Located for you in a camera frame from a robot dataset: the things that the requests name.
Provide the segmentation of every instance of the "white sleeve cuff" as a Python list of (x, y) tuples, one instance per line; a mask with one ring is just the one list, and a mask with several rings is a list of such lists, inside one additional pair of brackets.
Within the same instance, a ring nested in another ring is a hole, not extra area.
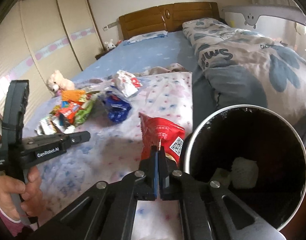
[(7, 219), (9, 219), (11, 222), (16, 223), (16, 224), (21, 223), (21, 220), (16, 221), (16, 220), (13, 220), (12, 218), (10, 218), (6, 213), (3, 212), (3, 210), (2, 210), (1, 208), (0, 208), (0, 212), (1, 212), (1, 214), (4, 215)]

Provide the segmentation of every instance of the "teddy bear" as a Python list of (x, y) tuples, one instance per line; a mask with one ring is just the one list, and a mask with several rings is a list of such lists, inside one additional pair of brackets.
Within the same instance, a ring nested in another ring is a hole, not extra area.
[(54, 95), (60, 96), (63, 90), (74, 90), (74, 83), (62, 76), (60, 71), (55, 70), (54, 73), (47, 80), (47, 86)]
[(115, 45), (113, 44), (113, 39), (110, 39), (110, 41), (106, 41), (104, 43), (106, 45), (106, 50), (111, 50), (111, 49), (114, 49), (115, 48)]

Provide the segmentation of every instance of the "sliding wardrobe door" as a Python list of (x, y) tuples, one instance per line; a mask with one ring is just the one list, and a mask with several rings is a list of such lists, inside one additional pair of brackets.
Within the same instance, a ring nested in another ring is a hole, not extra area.
[(58, 0), (66, 32), (82, 69), (95, 62), (103, 51), (87, 0)]
[(51, 98), (41, 78), (22, 30), (19, 3), (16, 3), (0, 24), (0, 115), (3, 115), (5, 97), (14, 79), (28, 79), (30, 94), (24, 123), (36, 108)]
[(56, 0), (22, 0), (24, 34), (43, 80), (58, 69), (71, 79), (81, 72), (61, 22)]

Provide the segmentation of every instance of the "black bucket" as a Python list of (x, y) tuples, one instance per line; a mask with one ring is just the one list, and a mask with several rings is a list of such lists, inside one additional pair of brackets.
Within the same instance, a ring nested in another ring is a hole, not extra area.
[(183, 169), (208, 182), (216, 168), (231, 171), (233, 160), (256, 161), (256, 186), (229, 186), (273, 227), (281, 230), (295, 215), (306, 192), (306, 151), (295, 129), (268, 109), (236, 105), (207, 117), (189, 139)]

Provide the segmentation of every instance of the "white and red package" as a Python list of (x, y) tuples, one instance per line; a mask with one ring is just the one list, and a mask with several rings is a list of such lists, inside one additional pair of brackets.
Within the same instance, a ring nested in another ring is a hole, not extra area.
[(176, 164), (179, 163), (185, 129), (170, 120), (161, 117), (149, 117), (139, 113), (141, 118), (141, 130), (143, 140), (143, 150), (141, 160), (150, 157), (151, 146), (164, 146), (165, 155)]
[(115, 86), (127, 98), (136, 93), (142, 86), (136, 76), (124, 70), (117, 71), (114, 79)]

